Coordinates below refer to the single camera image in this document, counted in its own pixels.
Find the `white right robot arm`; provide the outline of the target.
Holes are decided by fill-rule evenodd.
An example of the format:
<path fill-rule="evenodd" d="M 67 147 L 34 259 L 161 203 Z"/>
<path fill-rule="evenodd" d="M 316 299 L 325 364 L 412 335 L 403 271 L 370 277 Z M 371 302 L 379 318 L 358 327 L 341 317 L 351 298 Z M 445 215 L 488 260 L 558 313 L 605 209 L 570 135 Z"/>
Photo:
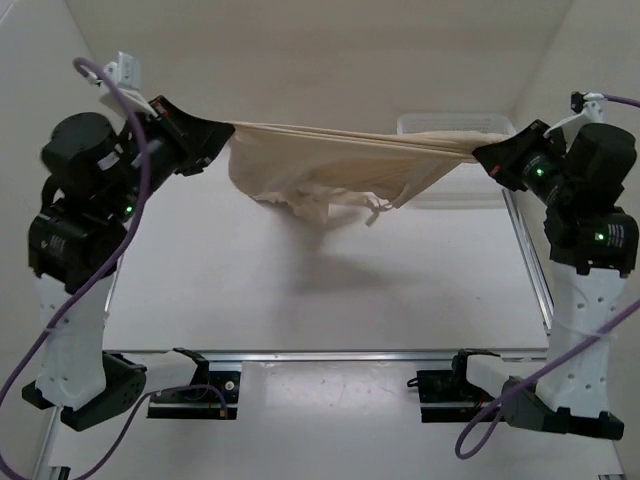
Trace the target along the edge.
<path fill-rule="evenodd" d="M 464 400 L 483 391 L 489 411 L 513 427 L 620 439 L 607 372 L 617 302 L 639 247 L 638 224 L 617 203 L 637 159 L 634 136 L 591 122 L 567 139 L 537 121 L 474 157 L 497 183 L 544 204 L 556 291 L 543 367 L 521 379 L 495 354 L 462 351 L 450 390 Z"/>

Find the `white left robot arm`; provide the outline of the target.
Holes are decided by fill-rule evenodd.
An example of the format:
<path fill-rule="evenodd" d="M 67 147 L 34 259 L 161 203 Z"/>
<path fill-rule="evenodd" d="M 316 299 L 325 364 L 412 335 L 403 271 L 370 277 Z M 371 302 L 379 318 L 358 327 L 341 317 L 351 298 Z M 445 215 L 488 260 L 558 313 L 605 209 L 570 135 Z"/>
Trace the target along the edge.
<path fill-rule="evenodd" d="M 29 227 L 28 258 L 47 337 L 41 371 L 22 396 L 41 410 L 59 408 L 62 423 L 79 432 L 148 393 L 176 388 L 198 400 L 210 386 L 207 361 L 193 351 L 145 357 L 103 347 L 114 255 L 137 201 L 151 196 L 139 186 L 142 166 L 150 168 L 151 189 L 174 174 L 200 174 L 234 133 L 233 125 L 187 114 L 161 96 L 151 107 L 139 115 L 144 146 L 130 125 L 115 130 L 104 115 L 83 112 L 62 120 L 41 152 L 49 176 Z"/>

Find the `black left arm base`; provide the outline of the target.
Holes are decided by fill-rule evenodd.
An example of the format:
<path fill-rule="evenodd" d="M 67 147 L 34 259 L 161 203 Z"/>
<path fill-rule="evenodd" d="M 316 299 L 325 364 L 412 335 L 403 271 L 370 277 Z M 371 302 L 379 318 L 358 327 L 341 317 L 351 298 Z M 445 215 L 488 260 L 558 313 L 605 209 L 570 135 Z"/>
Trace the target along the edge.
<path fill-rule="evenodd" d="M 200 353 L 174 348 L 196 369 L 189 387 L 162 390 L 149 399 L 147 417 L 171 420 L 236 420 L 241 386 L 239 364 L 219 367 Z"/>

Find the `beige trousers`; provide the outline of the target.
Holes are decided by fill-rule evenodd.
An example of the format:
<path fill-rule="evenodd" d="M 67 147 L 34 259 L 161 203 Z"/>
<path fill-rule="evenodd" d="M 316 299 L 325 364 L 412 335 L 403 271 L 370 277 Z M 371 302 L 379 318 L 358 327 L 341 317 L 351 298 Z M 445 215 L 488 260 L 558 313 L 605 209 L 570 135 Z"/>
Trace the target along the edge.
<path fill-rule="evenodd" d="M 333 205 L 365 207 L 372 225 L 391 209 L 410 170 L 424 165 L 425 143 L 399 134 L 236 123 L 229 178 L 259 202 L 283 204 L 298 217 L 325 223 Z"/>

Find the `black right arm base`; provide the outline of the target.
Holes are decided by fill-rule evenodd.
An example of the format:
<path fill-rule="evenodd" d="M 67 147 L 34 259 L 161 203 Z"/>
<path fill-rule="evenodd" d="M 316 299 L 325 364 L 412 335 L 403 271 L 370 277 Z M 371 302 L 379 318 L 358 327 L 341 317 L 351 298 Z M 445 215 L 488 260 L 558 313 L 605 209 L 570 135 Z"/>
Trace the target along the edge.
<path fill-rule="evenodd" d="M 515 363 L 488 350 L 461 349 L 448 369 L 418 370 L 406 387 L 418 393 L 422 423 L 466 423 L 494 399 L 466 379 L 468 360 L 473 356 L 499 359 L 509 366 Z"/>

